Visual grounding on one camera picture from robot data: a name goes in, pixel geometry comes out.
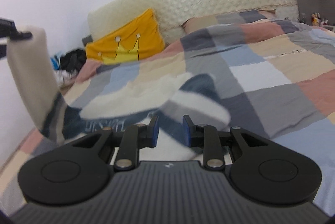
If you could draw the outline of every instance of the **white fabric square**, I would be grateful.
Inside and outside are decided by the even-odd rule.
[[[229,69],[245,92],[292,83],[268,61]]]

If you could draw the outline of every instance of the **yellow pillow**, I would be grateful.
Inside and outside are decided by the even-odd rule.
[[[153,9],[128,24],[86,45],[87,58],[118,64],[148,58],[164,50]]]

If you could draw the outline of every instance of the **pillowcase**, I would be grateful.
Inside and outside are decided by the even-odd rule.
[[[217,24],[245,24],[252,23],[261,19],[276,18],[276,10],[252,10],[246,12],[224,13],[203,17],[194,17],[183,24],[186,34],[197,31],[201,28]]]
[[[147,9],[123,27],[86,45],[87,58],[104,64],[137,61],[165,48],[153,9]]]

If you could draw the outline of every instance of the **bedspread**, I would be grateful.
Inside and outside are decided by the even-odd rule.
[[[334,177],[327,147],[335,142],[334,35],[280,19],[200,29],[146,60],[99,66],[65,98],[59,94],[41,132],[59,142],[103,127],[121,131],[158,114],[157,148],[142,149],[140,159],[188,160],[200,153],[184,146],[188,114],[195,124],[238,125],[288,147],[287,136],[300,136],[304,147],[325,136],[324,151],[302,153],[324,178]],[[333,179],[323,180],[319,192],[317,205],[333,214]]]

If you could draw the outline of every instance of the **pile of clothes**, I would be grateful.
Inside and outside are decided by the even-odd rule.
[[[83,49],[75,49],[65,54],[59,52],[51,57],[58,86],[72,85],[85,62],[86,53]]]

